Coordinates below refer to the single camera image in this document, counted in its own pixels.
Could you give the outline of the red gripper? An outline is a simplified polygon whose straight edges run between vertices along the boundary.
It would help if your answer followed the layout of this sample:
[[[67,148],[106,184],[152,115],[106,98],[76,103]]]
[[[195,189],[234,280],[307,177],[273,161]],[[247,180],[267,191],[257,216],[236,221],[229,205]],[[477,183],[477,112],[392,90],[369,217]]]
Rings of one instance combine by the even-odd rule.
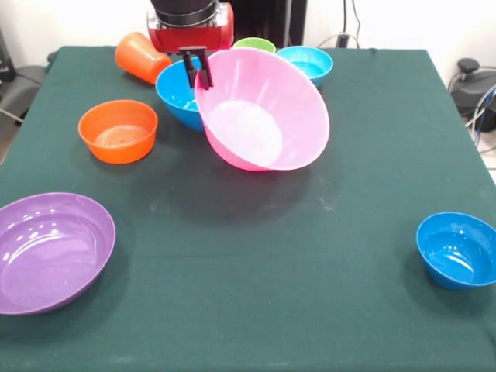
[[[228,2],[153,2],[147,13],[147,29],[154,47],[163,53],[177,53],[188,47],[225,50],[234,40],[234,12]],[[191,88],[196,67],[188,50],[181,52]],[[206,50],[198,52],[202,87],[213,87]]]

